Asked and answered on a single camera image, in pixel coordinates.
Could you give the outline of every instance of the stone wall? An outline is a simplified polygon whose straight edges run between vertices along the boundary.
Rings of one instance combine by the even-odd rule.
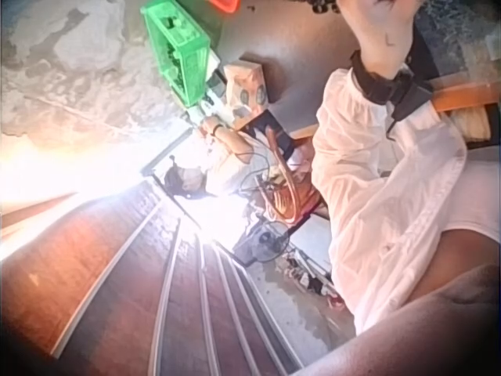
[[[4,212],[138,169],[186,129],[150,48],[145,3],[2,2]]]

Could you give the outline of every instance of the wrist strap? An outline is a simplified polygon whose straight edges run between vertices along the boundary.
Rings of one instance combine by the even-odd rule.
[[[215,137],[216,136],[216,131],[220,128],[224,128],[224,125],[223,124],[218,124],[214,127],[214,129],[212,129],[212,133],[211,133],[211,136],[212,137]]]
[[[400,72],[394,80],[387,80],[378,74],[368,72],[363,66],[360,50],[351,56],[353,74],[370,102],[385,105],[393,103],[395,110],[391,117],[394,121],[407,118],[412,112],[431,99],[433,89],[411,72]]]

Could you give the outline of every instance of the person sitting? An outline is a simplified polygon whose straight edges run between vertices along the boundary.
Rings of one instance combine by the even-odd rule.
[[[194,168],[179,166],[174,161],[165,174],[165,188],[175,196],[189,199],[254,191],[257,188],[254,177],[268,174],[270,168],[277,165],[264,135],[266,125],[271,125],[277,132],[277,123],[273,119],[265,120],[259,123],[264,125],[263,129],[247,127],[253,137],[247,132],[226,128],[217,117],[206,118],[196,130],[200,147],[204,148],[200,157],[203,160]],[[294,150],[291,138],[278,127],[279,147],[288,165],[295,169],[301,163],[301,152]]]

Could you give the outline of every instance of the wooden stair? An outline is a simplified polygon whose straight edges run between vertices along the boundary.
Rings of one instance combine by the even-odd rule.
[[[2,322],[63,374],[298,369],[244,270],[153,182],[70,213],[2,263]]]

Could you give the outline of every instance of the black wristband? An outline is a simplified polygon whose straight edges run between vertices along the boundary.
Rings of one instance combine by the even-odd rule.
[[[212,137],[215,137],[216,136],[216,131],[219,129],[219,128],[224,128],[225,126],[223,124],[218,124],[214,127],[214,129],[212,129],[212,133],[211,133],[211,136]]]
[[[398,89],[400,74],[393,80],[381,77],[379,74],[368,72],[363,66],[360,50],[351,56],[353,74],[355,75],[363,96],[372,103],[384,105],[391,101],[391,97]]]

